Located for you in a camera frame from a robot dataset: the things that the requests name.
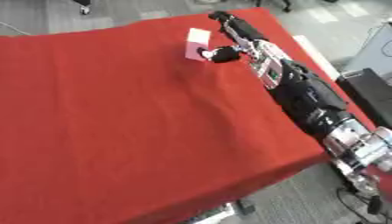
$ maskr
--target table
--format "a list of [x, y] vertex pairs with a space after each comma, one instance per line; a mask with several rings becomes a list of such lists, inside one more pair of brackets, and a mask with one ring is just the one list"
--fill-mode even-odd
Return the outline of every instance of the table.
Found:
[[[233, 13], [328, 79], [267, 10]], [[185, 59], [190, 27], [231, 44], [207, 15], [0, 38], [2, 223], [175, 223], [327, 160], [245, 59]]]

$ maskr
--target small white box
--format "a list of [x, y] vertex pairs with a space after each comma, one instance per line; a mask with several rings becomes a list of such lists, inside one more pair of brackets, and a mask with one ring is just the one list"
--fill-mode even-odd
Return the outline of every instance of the small white box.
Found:
[[205, 60], [197, 53], [197, 49], [199, 47], [208, 49], [210, 36], [210, 31], [191, 28], [186, 41], [185, 57], [190, 60]]

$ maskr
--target black chair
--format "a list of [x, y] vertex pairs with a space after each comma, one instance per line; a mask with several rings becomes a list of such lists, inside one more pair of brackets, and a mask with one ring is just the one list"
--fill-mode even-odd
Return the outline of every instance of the black chair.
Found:
[[[291, 11], [291, 1], [290, 0], [282, 0], [285, 4], [283, 11], [284, 12], [290, 12]], [[336, 3], [339, 0], [324, 0], [325, 2], [328, 3]], [[255, 0], [255, 6], [260, 7], [262, 5], [262, 0]]]
[[[291, 11], [291, 2], [290, 0], [282, 0], [285, 4], [283, 11], [290, 12]], [[260, 7], [262, 6], [262, 0], [255, 0], [255, 6]]]
[[73, 0], [77, 4], [80, 4], [80, 14], [81, 15], [87, 15], [90, 13], [90, 5], [91, 5], [91, 0]]

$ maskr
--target gray carpet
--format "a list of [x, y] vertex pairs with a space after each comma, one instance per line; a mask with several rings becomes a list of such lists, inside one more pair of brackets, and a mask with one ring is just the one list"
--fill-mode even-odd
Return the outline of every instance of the gray carpet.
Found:
[[[292, 0], [293, 12], [283, 13], [280, 0], [264, 0], [293, 35], [305, 35], [325, 57], [342, 67], [361, 48], [372, 27], [392, 16], [390, 0]], [[198, 4], [193, 0], [93, 0], [92, 13], [79, 14], [69, 0], [1, 0], [0, 22], [31, 34], [77, 32], [126, 25], [141, 19], [163, 18], [254, 6], [252, 1]], [[18, 35], [0, 25], [0, 35]], [[225, 224], [352, 224], [358, 220], [336, 199], [339, 179], [328, 165], [315, 165], [293, 178], [248, 196], [256, 213], [224, 220]], [[365, 207], [354, 203], [364, 212]]]

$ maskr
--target red tablecloth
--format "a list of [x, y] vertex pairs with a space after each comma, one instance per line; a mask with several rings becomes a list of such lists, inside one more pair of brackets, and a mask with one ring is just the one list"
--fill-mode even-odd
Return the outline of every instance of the red tablecloth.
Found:
[[[324, 75], [266, 10], [234, 13]], [[185, 59], [191, 27], [231, 44], [207, 15], [0, 38], [0, 223], [173, 223], [326, 159], [245, 60]]]

